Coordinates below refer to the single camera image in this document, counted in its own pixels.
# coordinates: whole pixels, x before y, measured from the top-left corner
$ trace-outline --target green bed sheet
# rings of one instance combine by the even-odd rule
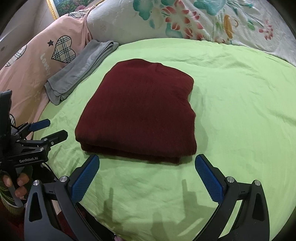
[[[132,58],[160,62],[194,78],[189,101],[196,113],[197,154],[239,182],[262,182],[274,238],[296,205],[296,68],[258,50],[185,39],[120,46],[66,101],[44,110],[41,119],[51,125],[35,139],[61,129],[69,133],[49,153],[55,174],[70,175],[87,159],[74,136],[79,117],[104,75]],[[217,207],[195,171],[195,155],[177,166],[99,157],[100,169],[81,203],[127,241],[191,241]]]

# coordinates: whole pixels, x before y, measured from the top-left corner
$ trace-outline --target picture frame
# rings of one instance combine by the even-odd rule
[[[89,5],[97,5],[102,1],[98,0],[46,0],[49,10],[54,18],[57,20],[60,16],[81,10]]]

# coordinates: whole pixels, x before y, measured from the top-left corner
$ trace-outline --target screw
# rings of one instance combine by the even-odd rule
[[[228,181],[229,183],[233,183],[235,180],[234,180],[233,177],[227,177],[227,181]]]
[[[34,185],[34,186],[38,186],[38,185],[39,185],[39,183],[40,183],[40,181],[39,181],[39,180],[35,180],[35,181],[33,181],[33,185]]]
[[[60,180],[61,183],[64,183],[64,182],[66,182],[68,180],[68,177],[67,176],[62,176],[59,180]]]
[[[260,186],[261,185],[261,182],[259,180],[255,180],[254,183],[255,183],[256,186]]]

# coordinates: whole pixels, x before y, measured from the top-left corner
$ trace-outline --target red fabric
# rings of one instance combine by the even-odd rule
[[[79,209],[82,216],[85,218],[85,212],[82,209]],[[6,219],[6,221],[8,222],[11,231],[13,231],[14,233],[17,234],[17,236],[21,239],[24,240],[24,216],[25,216],[25,210],[24,213],[20,216],[14,216],[11,213],[8,212],[8,210],[5,208],[5,206],[3,205],[3,203],[0,200],[0,216],[1,218]],[[70,228],[68,222],[66,221],[66,218],[64,216],[64,214],[62,212],[60,212],[57,215],[57,218],[59,220],[60,226],[62,231],[67,234],[68,236],[70,236],[71,238],[73,238],[74,240],[76,240],[76,237],[72,231],[72,229]]]
[[[0,218],[3,218],[8,222],[11,231],[16,233],[21,240],[24,240],[24,217],[25,211],[20,216],[14,216],[6,209],[0,200]]]
[[[85,151],[176,163],[196,153],[192,87],[192,77],[160,63],[119,62],[87,103],[76,140]]]

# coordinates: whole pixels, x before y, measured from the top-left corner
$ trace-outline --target pink pillow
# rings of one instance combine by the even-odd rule
[[[0,70],[0,91],[12,90],[16,125],[38,121],[48,104],[44,84],[91,40],[86,18],[93,9],[66,14],[22,47]]]

